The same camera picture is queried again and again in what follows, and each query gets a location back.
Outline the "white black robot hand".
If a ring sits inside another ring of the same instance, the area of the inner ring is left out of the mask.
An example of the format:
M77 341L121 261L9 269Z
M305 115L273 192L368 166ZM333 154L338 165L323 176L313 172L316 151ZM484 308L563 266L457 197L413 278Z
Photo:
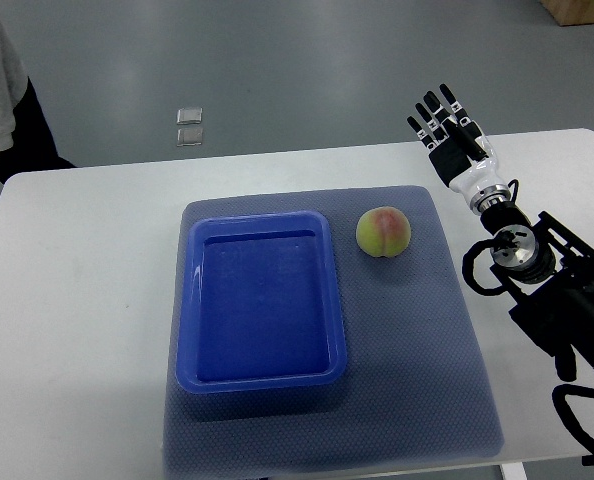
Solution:
M425 147L441 182L462 195L477 215L512 199L508 183L498 175L499 160L479 124L444 83L415 104L408 125Z

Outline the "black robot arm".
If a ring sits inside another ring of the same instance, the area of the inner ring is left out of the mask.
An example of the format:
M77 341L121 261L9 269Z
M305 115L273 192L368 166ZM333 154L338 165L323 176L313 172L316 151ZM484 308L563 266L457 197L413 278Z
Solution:
M583 465L594 466L594 438L567 401L594 400L594 249L547 212L531 223L516 206L517 185L475 194L474 211L491 236L464 255L462 276L482 296L507 293L514 299L509 315L553 357L562 381L553 389L553 406L587 449Z

